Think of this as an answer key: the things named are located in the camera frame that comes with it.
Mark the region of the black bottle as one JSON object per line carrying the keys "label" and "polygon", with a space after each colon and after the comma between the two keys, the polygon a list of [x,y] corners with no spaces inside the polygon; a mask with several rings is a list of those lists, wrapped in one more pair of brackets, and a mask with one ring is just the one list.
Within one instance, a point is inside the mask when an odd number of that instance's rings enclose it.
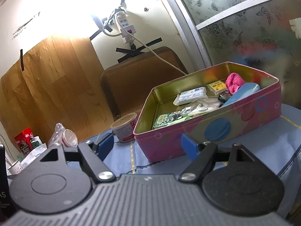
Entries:
{"label": "black bottle", "polygon": [[6,157],[5,148],[1,144],[1,179],[0,179],[0,189],[1,189],[1,213],[5,218],[10,218],[15,213],[15,207],[12,204],[11,197],[9,194],[9,183],[7,179],[6,170]]}

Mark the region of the wooden board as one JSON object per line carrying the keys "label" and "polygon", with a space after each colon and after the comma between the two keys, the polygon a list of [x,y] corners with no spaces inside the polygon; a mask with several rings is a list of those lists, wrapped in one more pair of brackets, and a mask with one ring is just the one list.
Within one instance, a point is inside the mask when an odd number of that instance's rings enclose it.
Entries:
{"label": "wooden board", "polygon": [[89,38],[50,36],[2,73],[1,142],[8,154],[19,154],[14,138],[26,128],[45,143],[58,122],[79,141],[109,129],[103,71]]}

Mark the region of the pink fuzzy cloth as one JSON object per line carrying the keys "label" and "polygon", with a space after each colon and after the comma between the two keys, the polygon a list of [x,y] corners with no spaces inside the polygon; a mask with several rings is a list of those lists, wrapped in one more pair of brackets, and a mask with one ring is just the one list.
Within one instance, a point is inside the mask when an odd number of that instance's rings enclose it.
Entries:
{"label": "pink fuzzy cloth", "polygon": [[244,79],[238,73],[231,73],[226,79],[226,87],[231,95],[235,94],[244,84]]}

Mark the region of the pink tin box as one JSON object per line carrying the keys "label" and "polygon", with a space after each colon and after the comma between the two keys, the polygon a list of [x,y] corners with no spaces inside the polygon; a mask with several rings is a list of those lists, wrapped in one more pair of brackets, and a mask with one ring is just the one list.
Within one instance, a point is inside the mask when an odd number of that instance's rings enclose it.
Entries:
{"label": "pink tin box", "polygon": [[[173,104],[179,93],[225,80],[231,73],[237,73],[248,83],[258,84],[259,91],[178,124],[153,128],[160,114],[181,109]],[[199,142],[220,144],[246,134],[280,114],[281,86],[278,78],[249,66],[224,62],[154,87],[144,103],[134,137],[147,159],[158,162],[183,155],[181,137],[185,133]]]}

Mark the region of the red paper cup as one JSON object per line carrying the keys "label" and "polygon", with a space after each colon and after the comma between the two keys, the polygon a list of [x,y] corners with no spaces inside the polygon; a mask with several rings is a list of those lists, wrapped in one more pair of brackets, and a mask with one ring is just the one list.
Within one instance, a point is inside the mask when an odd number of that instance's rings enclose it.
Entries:
{"label": "red paper cup", "polygon": [[134,129],[137,123],[137,114],[130,113],[111,124],[111,130],[121,143],[134,139]]}

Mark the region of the yellow label plastic case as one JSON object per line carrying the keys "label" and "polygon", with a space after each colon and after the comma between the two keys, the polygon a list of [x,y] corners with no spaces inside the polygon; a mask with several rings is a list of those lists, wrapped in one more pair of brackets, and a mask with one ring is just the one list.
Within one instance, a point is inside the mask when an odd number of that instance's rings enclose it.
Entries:
{"label": "yellow label plastic case", "polygon": [[226,84],[222,81],[210,83],[207,87],[214,95],[219,95],[220,93],[228,90]]}

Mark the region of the green patterned packet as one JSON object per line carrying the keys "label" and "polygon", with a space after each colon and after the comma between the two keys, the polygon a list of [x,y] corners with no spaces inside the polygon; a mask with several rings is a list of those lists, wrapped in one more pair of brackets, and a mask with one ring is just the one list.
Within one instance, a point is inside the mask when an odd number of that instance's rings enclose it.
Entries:
{"label": "green patterned packet", "polygon": [[153,129],[165,127],[165,126],[171,124],[172,122],[183,119],[183,118],[185,118],[185,115],[181,114],[180,111],[161,114],[154,121]]}

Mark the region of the clear plastic bag white contents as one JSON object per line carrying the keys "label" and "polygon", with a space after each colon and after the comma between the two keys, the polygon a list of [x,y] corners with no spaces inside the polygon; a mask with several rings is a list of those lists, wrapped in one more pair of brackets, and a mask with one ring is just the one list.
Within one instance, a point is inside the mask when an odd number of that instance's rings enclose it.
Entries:
{"label": "clear plastic bag white contents", "polygon": [[217,97],[200,97],[195,101],[189,103],[180,111],[180,115],[186,116],[198,116],[205,113],[214,111],[219,108],[221,102]]}

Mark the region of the frosted glass sliding door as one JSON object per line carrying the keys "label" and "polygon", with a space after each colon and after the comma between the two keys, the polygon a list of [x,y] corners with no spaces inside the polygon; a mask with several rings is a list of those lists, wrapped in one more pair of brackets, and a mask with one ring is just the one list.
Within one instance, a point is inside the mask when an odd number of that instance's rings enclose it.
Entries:
{"label": "frosted glass sliding door", "polygon": [[198,70],[231,61],[280,80],[300,107],[300,0],[167,0]]}

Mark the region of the crumpled clear plastic cup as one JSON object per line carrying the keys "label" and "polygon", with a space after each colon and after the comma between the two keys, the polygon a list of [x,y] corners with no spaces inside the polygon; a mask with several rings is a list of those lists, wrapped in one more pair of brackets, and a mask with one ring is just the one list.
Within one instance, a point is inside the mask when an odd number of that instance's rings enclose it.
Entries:
{"label": "crumpled clear plastic cup", "polygon": [[58,122],[56,123],[55,131],[52,134],[48,145],[63,145],[65,147],[77,147],[78,138],[72,130],[66,129],[62,123]]}

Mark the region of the white tissue pack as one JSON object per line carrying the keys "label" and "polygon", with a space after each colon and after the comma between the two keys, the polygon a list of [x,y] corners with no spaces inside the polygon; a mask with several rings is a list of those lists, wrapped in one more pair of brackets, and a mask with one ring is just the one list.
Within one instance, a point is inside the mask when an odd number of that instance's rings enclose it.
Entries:
{"label": "white tissue pack", "polygon": [[180,106],[188,103],[192,103],[200,97],[207,97],[207,91],[205,87],[198,87],[195,89],[187,90],[181,92],[177,95],[176,99],[173,101],[175,106]]}

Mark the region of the white mug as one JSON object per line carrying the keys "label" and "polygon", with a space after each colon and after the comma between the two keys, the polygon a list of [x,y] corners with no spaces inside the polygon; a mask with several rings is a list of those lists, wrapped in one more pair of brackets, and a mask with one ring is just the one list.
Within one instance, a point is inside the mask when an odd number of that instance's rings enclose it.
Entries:
{"label": "white mug", "polygon": [[23,166],[19,160],[16,160],[11,166],[8,168],[8,171],[11,175],[18,175],[23,171]]}

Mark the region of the green paper packet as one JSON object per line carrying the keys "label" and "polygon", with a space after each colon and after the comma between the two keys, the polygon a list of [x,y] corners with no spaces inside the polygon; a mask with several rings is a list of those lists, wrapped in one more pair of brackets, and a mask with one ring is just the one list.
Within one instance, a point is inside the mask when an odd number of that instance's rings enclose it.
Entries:
{"label": "green paper packet", "polygon": [[185,116],[185,117],[182,117],[180,119],[170,122],[168,125],[178,124],[178,123],[184,122],[186,120],[190,120],[190,119],[192,119],[191,116]]}

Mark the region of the red snack box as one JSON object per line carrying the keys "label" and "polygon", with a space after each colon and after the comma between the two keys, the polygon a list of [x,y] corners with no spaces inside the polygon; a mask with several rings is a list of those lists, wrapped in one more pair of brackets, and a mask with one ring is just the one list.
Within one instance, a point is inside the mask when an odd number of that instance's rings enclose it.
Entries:
{"label": "red snack box", "polygon": [[34,136],[31,128],[26,128],[14,137],[17,146],[20,148],[22,154],[25,157],[33,150],[33,145],[31,144],[31,141],[33,141],[33,139]]}

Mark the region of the black tape cross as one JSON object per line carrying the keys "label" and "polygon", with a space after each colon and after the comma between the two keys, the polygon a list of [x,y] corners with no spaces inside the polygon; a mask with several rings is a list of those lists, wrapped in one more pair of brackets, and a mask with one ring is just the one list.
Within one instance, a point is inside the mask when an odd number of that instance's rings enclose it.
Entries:
{"label": "black tape cross", "polygon": [[[116,13],[119,11],[124,11],[126,14],[127,6],[125,3],[125,0],[121,0],[120,5],[117,8],[114,8],[112,13],[109,17],[105,17],[103,19],[99,19],[98,17],[93,17],[94,23],[97,25],[98,30],[92,34],[89,38],[90,40],[93,40],[97,35],[100,33],[105,34],[108,37],[119,37],[121,36],[121,32],[119,31],[115,18]],[[144,44],[143,42],[140,42],[135,35],[132,35],[135,40],[133,44],[130,45],[130,49],[127,48],[116,48],[116,52],[125,54],[123,57],[119,58],[117,60],[118,63],[124,62],[128,59],[134,58],[138,55],[144,54],[144,49],[149,49],[151,53],[155,53],[150,49],[150,46],[155,45],[157,43],[162,42],[162,38],[159,37],[155,40],[152,40],[151,42]]]}

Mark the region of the white power strip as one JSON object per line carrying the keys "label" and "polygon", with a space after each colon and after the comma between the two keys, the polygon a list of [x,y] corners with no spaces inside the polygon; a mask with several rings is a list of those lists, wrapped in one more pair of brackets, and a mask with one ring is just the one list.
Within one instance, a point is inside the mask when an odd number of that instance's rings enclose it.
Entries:
{"label": "white power strip", "polygon": [[136,28],[134,27],[133,24],[128,22],[125,12],[124,11],[117,12],[115,21],[119,31],[121,32],[121,36],[124,43],[133,44],[135,38],[132,35],[135,35]]}

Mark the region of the light blue case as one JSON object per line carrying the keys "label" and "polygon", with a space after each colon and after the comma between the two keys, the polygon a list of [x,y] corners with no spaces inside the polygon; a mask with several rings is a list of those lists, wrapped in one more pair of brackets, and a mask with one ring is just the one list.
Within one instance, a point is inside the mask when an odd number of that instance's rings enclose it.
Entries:
{"label": "light blue case", "polygon": [[230,105],[236,101],[246,98],[261,88],[257,83],[245,83],[243,84],[221,107]]}

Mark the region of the blue table cloth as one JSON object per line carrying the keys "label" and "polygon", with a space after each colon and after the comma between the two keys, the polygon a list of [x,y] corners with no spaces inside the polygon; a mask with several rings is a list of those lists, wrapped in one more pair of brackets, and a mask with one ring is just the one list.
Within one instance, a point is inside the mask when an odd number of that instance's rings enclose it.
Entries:
{"label": "blue table cloth", "polygon": [[[281,109],[280,117],[220,146],[244,145],[282,180],[285,195],[277,212],[286,217],[293,205],[300,202],[300,110],[286,104]],[[187,156],[150,162],[137,142],[120,143],[117,138],[104,160],[116,176],[131,173],[132,168],[137,174],[178,176],[190,162]]]}

